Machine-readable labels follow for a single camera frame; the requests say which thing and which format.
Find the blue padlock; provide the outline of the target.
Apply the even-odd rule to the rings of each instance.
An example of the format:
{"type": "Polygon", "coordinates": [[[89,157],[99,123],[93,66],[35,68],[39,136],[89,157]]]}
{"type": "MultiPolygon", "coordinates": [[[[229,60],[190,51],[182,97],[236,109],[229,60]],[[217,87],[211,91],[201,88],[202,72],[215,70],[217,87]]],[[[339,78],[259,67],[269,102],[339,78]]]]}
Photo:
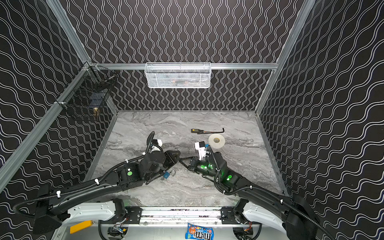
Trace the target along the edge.
{"type": "Polygon", "coordinates": [[[176,175],[176,170],[171,170],[170,172],[165,172],[163,179],[167,180],[169,177],[174,177],[176,175]]]}

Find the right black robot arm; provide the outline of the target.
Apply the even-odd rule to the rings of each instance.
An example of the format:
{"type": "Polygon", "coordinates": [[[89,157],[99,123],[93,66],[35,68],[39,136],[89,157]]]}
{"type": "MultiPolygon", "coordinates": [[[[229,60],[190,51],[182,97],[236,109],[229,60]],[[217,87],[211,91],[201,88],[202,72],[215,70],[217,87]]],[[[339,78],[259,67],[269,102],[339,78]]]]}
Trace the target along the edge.
{"type": "Polygon", "coordinates": [[[318,232],[329,239],[332,234],[320,224],[314,210],[300,196],[287,197],[269,191],[230,169],[220,152],[207,149],[206,155],[181,158],[189,171],[213,181],[215,188],[226,196],[238,196],[233,210],[239,224],[260,223],[286,233],[290,240],[314,240],[318,232]]]}

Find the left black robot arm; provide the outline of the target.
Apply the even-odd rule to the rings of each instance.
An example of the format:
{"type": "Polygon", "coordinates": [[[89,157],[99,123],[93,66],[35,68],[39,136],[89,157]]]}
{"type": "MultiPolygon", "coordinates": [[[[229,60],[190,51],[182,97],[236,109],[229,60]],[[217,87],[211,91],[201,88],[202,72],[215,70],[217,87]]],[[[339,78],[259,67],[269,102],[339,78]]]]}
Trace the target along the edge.
{"type": "Polygon", "coordinates": [[[164,151],[155,132],[147,138],[146,150],[139,157],[125,160],[102,176],[67,188],[41,187],[34,199],[14,204],[14,213],[34,220],[33,233],[58,229],[75,218],[81,204],[105,195],[149,185],[162,177],[180,159],[180,151],[164,151]]]}

